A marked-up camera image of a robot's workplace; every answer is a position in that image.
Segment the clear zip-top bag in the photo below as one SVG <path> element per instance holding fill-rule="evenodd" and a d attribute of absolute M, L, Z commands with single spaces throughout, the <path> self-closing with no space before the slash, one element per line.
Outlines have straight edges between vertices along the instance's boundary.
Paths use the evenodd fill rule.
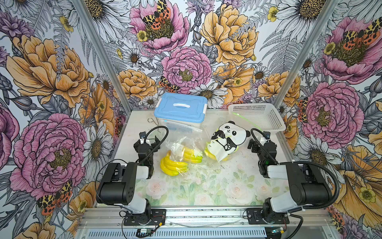
<path fill-rule="evenodd" d="M 163 148 L 167 152 L 171 151 L 171 160 L 177 162 L 185 162 L 188 164 L 189 170 L 193 168 L 194 164 L 199 163 L 190 163 L 183 160 L 183 148 L 188 147 L 191 149 L 198 148 L 203 153 L 203 143 L 205 142 L 204 131 L 202 129 L 195 129 L 188 126 L 184 126 L 177 123 L 163 123 L 160 122 L 162 126 L 165 126 L 169 133 Z"/>

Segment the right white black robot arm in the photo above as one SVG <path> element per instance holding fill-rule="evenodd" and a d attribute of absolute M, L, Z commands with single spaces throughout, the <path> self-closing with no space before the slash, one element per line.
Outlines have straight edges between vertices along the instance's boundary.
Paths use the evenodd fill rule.
<path fill-rule="evenodd" d="M 322 175 L 324 170 L 314 162 L 276 161 L 277 146 L 272 141 L 261 144 L 251 139 L 248 149 L 258 155 L 259 172 L 264 178 L 282 179 L 288 182 L 289 190 L 277 197 L 267 198 L 262 209 L 253 213 L 265 223 L 280 222 L 287 213 L 304 209 L 321 209 L 330 206 L 337 194 L 333 194 Z"/>

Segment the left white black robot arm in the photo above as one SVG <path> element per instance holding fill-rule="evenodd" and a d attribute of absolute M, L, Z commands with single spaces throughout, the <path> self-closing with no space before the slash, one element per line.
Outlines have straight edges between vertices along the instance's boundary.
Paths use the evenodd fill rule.
<path fill-rule="evenodd" d="M 151 216 L 151 205 L 135 193 L 138 179 L 150 179 L 154 172 L 153 153 L 158 151 L 160 140 L 140 139 L 134 144 L 138 162 L 126 164 L 110 163 L 96 191 L 96 201 L 100 204 L 118 206 L 131 215 Z"/>

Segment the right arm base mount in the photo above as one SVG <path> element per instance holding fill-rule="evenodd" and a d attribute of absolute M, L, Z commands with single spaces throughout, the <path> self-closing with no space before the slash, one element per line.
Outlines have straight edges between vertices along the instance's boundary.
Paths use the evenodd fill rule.
<path fill-rule="evenodd" d="M 262 208 L 248 208 L 245 210 L 243 217 L 247 219 L 250 225 L 289 224 L 287 214 L 265 213 Z"/>

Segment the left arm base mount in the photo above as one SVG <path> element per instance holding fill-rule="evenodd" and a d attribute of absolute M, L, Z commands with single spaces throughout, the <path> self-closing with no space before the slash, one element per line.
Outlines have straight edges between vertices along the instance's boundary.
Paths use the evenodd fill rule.
<path fill-rule="evenodd" d="M 124 218 L 124 226 L 158 226 L 165 225 L 166 209 L 146 210 L 143 214 L 131 214 Z"/>

